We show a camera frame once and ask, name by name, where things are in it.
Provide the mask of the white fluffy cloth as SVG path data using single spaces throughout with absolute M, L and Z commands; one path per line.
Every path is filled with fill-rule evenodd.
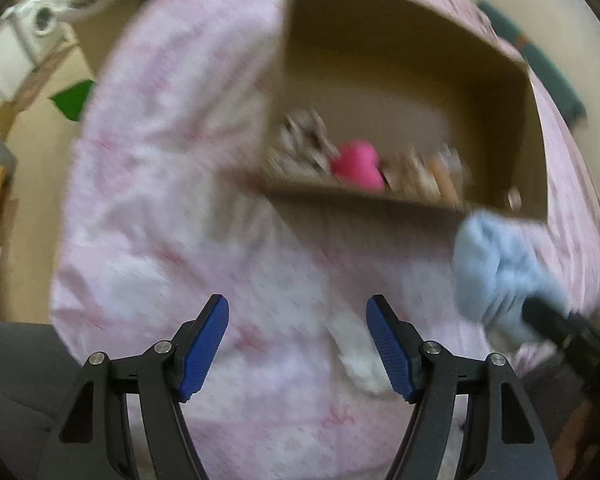
M 358 390 L 370 396 L 383 396 L 392 390 L 362 318 L 351 311 L 339 312 L 330 319 L 327 329 L 347 378 Z

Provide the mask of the light blue fluffy cloth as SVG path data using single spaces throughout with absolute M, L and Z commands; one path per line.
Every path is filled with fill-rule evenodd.
M 455 302 L 466 320 L 480 324 L 501 347 L 538 344 L 540 335 L 522 318 L 529 298 L 569 312 L 568 295 L 507 221 L 487 211 L 467 217 L 455 237 Z

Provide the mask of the pink heart-shaped squishy toy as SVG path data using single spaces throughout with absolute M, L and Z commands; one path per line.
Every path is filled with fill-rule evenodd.
M 385 180 L 379 170 L 379 155 L 370 142 L 354 140 L 343 144 L 330 162 L 332 175 L 365 191 L 379 192 Z

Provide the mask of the beige lace scrunchie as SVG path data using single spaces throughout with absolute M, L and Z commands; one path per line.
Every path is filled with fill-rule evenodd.
M 316 110 L 294 110 L 275 129 L 268 164 L 285 178 L 329 178 L 330 164 L 339 155 Z

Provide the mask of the clear plastic bagged item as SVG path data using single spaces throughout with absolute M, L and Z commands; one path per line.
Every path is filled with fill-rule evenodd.
M 456 186 L 464 188 L 464 186 L 471 186 L 474 183 L 468 163 L 454 146 L 443 144 L 430 156 L 429 160 L 441 165 Z

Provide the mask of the pink floral bed quilt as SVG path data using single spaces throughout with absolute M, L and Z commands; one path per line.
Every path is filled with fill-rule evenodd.
M 491 345 L 457 313 L 452 229 L 260 192 L 282 4 L 149 0 L 134 16 L 82 118 L 50 316 L 78 360 L 120 358 L 222 294 L 230 326 L 183 408 L 208 475 L 379 479 L 412 409 L 347 378 L 330 323 L 365 336 L 383 294 L 460 356 Z

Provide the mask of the brown cardboard box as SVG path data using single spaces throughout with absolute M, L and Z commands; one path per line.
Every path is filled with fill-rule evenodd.
M 545 221 L 543 131 L 528 67 L 415 0 L 283 0 L 265 144 L 297 110 L 330 140 L 381 156 L 449 146 L 471 175 L 464 208 Z

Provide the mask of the teal cushion with orange stripe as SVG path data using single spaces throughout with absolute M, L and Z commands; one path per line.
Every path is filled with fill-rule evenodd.
M 511 44 L 527 61 L 552 97 L 569 128 L 586 117 L 586 108 L 565 74 L 534 44 L 504 12 L 486 0 L 477 1 L 478 8 L 489 18 L 496 34 Z

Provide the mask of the white washing machine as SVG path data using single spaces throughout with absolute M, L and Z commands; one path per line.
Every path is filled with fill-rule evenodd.
M 23 0 L 4 13 L 34 66 L 41 65 L 64 40 L 55 0 Z

